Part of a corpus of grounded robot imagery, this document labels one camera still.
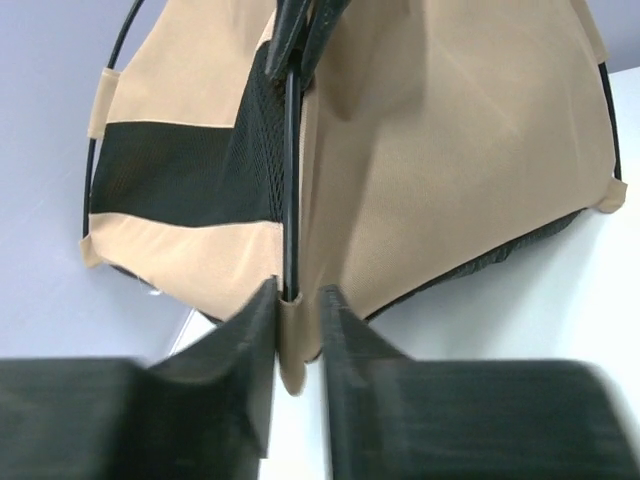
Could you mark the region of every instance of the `tan fabric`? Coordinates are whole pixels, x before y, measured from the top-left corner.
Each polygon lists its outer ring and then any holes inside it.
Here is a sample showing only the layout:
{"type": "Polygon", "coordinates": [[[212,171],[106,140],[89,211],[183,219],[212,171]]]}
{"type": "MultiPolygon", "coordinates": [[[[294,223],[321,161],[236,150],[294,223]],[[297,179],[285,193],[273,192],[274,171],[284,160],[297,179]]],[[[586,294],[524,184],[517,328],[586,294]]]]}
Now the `tan fabric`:
{"type": "Polygon", "coordinates": [[[294,302],[280,300],[278,319],[278,362],[280,363],[280,377],[285,388],[292,395],[302,391],[306,378],[301,342],[296,341],[304,335],[304,324],[300,323],[300,307],[303,297],[299,296],[294,302]]]}
{"type": "Polygon", "coordinates": [[[89,138],[98,140],[104,136],[107,116],[111,109],[111,102],[113,102],[119,79],[120,72],[116,72],[110,68],[102,70],[100,83],[98,83],[98,90],[93,100],[93,108],[91,109],[91,116],[89,118],[89,138]]]}
{"type": "Polygon", "coordinates": [[[627,198],[627,184],[612,178],[609,181],[609,188],[602,201],[596,205],[596,208],[602,213],[614,213],[624,205],[627,198]]]}
{"type": "Polygon", "coordinates": [[[279,224],[187,228],[120,213],[91,215],[90,220],[85,258],[122,266],[221,320],[238,311],[264,279],[282,273],[279,224]]]}
{"type": "Polygon", "coordinates": [[[306,116],[304,359],[318,287],[364,317],[605,197],[611,128],[579,20],[560,1],[352,2],[306,116]]]}
{"type": "Polygon", "coordinates": [[[591,11],[589,10],[587,0],[571,0],[571,5],[573,5],[574,10],[578,14],[578,20],[580,21],[582,28],[584,28],[589,41],[591,42],[591,47],[593,48],[596,62],[605,62],[607,58],[609,58],[609,53],[607,52],[607,48],[602,41],[602,37],[600,36],[600,32],[598,31],[596,22],[593,21],[593,16],[591,15],[591,11]]]}
{"type": "Polygon", "coordinates": [[[97,267],[102,263],[102,259],[93,248],[91,234],[87,235],[80,241],[80,252],[82,253],[82,260],[88,268],[97,267]]]}
{"type": "Polygon", "coordinates": [[[275,0],[168,0],[122,71],[108,122],[233,125],[275,6],[275,0]]]}
{"type": "MultiPolygon", "coordinates": [[[[232,125],[273,22],[275,1],[250,3],[169,0],[108,121],[232,125]]],[[[619,207],[604,58],[584,1],[352,0],[304,102],[304,297],[280,309],[289,392],[320,348],[319,287],[366,317],[564,215],[619,207]]],[[[86,258],[226,319],[280,273],[281,237],[103,214],[86,258]]]]}

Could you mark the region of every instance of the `white table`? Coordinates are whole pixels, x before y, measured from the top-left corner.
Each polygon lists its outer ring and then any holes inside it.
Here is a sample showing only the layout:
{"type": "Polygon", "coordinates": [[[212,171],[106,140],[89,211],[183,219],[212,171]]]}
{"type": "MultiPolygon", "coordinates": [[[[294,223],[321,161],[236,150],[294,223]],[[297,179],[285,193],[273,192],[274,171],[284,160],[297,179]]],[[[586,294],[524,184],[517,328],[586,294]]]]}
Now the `white table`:
{"type": "MultiPolygon", "coordinates": [[[[414,296],[373,322],[419,359],[571,358],[601,368],[640,458],[640,68],[611,78],[627,203],[588,212],[507,262],[414,296]]],[[[211,329],[187,322],[175,350],[211,329]]],[[[329,478],[321,364],[290,397],[276,372],[260,478],[329,478]]]]}

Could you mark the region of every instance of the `black tent pole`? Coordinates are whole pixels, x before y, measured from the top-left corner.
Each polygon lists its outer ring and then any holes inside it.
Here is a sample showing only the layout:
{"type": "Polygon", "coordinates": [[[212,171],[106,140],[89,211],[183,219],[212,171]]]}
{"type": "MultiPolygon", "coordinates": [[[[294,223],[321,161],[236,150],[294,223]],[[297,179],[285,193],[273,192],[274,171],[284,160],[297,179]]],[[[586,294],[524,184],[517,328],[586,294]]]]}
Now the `black tent pole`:
{"type": "Polygon", "coordinates": [[[283,291],[292,302],[300,289],[298,255],[300,234],[300,85],[301,54],[294,49],[287,68],[284,118],[283,291]]]}
{"type": "MultiPolygon", "coordinates": [[[[122,27],[120,27],[120,32],[118,33],[118,38],[116,38],[116,42],[111,50],[111,55],[109,56],[109,61],[107,62],[107,68],[114,69],[116,66],[116,62],[118,61],[118,57],[120,56],[120,50],[122,50],[122,45],[124,44],[125,39],[127,38],[127,34],[129,33],[129,29],[131,28],[131,24],[136,19],[136,15],[138,15],[138,11],[144,0],[134,0],[133,5],[129,9],[129,13],[127,17],[124,19],[122,23],[122,27]]],[[[96,155],[96,145],[97,142],[94,138],[89,139],[89,147],[87,148],[87,167],[84,174],[84,204],[83,204],[83,212],[82,212],[82,238],[89,235],[89,213],[91,210],[91,183],[93,182],[93,163],[96,155]]]]}

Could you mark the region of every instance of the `black mesh panel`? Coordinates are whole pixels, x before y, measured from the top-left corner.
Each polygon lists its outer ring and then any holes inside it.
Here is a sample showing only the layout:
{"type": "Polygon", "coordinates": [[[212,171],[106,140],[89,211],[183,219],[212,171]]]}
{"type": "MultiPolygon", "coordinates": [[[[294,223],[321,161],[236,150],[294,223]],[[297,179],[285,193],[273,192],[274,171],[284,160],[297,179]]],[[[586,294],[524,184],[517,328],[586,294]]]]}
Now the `black mesh panel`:
{"type": "Polygon", "coordinates": [[[267,49],[256,54],[233,129],[107,125],[91,212],[187,227],[280,222],[284,91],[266,79],[267,49]]]}

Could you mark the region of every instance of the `tent fabric fold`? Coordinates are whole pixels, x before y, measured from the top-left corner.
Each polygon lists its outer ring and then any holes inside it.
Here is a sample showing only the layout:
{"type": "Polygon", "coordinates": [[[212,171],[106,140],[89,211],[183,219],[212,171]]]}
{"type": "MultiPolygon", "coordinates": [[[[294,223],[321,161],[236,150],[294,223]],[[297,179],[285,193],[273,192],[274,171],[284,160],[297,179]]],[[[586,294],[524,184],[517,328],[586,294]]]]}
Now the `tent fabric fold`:
{"type": "MultiPolygon", "coordinates": [[[[223,321],[282,276],[275,24],[275,0],[168,0],[117,82],[101,82],[88,266],[123,268],[223,321]]],[[[290,393],[321,348],[321,287],[371,317],[584,209],[622,205],[606,58],[584,0],[352,0],[339,12],[303,101],[301,295],[281,302],[278,336],[290,393]]]]}

